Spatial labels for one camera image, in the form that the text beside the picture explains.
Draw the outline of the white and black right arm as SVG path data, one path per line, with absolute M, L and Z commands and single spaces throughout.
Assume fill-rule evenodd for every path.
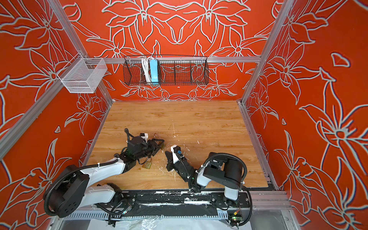
M 253 201 L 249 189 L 244 186 L 247 166 L 243 160 L 229 153 L 210 152 L 204 163 L 198 169 L 195 169 L 183 155 L 179 146 L 174 146 L 173 150 L 166 151 L 165 156 L 167 158 L 166 169 L 169 172 L 176 171 L 188 184 L 190 192 L 200 193 L 212 181 L 224 186 L 222 203 L 226 208 L 223 208 L 216 198 L 211 203 L 223 211 L 233 207 L 237 208 L 227 220 L 230 226 L 239 228 L 250 222 Z M 246 218 L 241 213 L 242 204 L 239 201 L 241 191 L 246 192 L 249 204 L 249 212 Z

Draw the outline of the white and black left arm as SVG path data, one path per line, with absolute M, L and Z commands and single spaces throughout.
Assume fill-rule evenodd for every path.
M 124 132 L 126 147 L 113 159 L 81 167 L 69 165 L 63 170 L 43 195 L 47 215 L 63 218 L 81 207 L 123 199 L 116 186 L 96 186 L 96 183 L 129 172 L 141 159 L 155 156 L 165 143 L 163 139 L 149 139 L 147 133 L 133 136 L 127 128 Z

